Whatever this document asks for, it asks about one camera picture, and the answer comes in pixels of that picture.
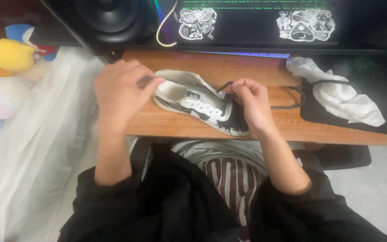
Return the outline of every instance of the desk surface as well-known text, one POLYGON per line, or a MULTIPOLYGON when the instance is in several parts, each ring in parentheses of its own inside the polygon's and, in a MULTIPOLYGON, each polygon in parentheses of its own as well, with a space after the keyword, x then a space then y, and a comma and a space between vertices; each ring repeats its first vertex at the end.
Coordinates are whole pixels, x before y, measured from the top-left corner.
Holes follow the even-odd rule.
MULTIPOLYGON (((272 106, 287 106, 300 99, 297 92, 284 87, 297 86, 301 83, 301 78, 293 77, 292 73, 286 69, 284 59, 150 50, 126 50, 123 59, 137 59, 153 71, 163 69, 190 71, 199 74, 203 80, 215 87, 221 87, 230 80, 249 77, 268 87, 272 106)), ((299 108, 273 110, 273 117, 284 138, 288 141, 387 145, 386 134, 308 122, 301 118, 299 108)), ((220 133, 188 114, 165 111, 159 108, 153 100, 149 101, 133 118, 126 134, 207 139, 256 139, 254 135, 230 136, 220 133)))

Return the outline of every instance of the sneaker tongue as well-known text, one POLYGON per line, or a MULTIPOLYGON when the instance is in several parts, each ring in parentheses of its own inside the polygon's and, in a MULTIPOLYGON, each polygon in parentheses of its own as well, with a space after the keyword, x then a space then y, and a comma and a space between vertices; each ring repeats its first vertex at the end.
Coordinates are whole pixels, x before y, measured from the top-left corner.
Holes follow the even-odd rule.
POLYGON ((184 97, 197 99, 200 102, 210 104, 213 108, 221 108, 223 105, 223 100, 218 96, 190 88, 186 89, 184 97))

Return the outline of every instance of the sneaker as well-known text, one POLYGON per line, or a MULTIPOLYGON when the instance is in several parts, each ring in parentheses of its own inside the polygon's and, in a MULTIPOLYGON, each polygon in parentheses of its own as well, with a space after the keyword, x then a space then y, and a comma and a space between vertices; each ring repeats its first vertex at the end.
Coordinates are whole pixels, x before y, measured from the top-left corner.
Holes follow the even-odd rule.
POLYGON ((243 136, 250 134, 243 108, 225 92, 216 92, 195 73, 187 71, 162 70, 156 76, 177 80, 184 85, 165 81, 159 85, 153 100, 155 103, 171 112, 190 114, 225 134, 243 136))

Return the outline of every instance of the white floor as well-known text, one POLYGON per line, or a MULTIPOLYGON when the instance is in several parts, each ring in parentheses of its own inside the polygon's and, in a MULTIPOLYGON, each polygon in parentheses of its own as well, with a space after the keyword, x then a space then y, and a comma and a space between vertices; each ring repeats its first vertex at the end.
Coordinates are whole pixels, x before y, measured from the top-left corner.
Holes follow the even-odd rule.
POLYGON ((326 171, 336 194, 349 207, 387 234, 387 146, 370 146, 371 165, 326 171))

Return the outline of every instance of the hand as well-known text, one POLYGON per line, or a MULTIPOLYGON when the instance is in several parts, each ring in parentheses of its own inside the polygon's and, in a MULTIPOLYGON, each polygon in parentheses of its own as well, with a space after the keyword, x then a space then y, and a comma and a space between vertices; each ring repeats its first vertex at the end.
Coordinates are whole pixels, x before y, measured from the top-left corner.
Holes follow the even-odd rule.
POLYGON ((99 127, 111 132, 124 132, 129 122, 153 95, 163 78, 153 78, 145 86, 138 81, 154 77, 153 71, 137 60, 119 60, 106 65, 95 80, 95 92, 99 105, 99 127))
POLYGON ((266 86, 254 80, 242 78, 234 81, 229 91, 235 92, 237 102, 244 107, 244 118, 254 134, 259 136, 264 132, 277 130, 271 114, 266 86))

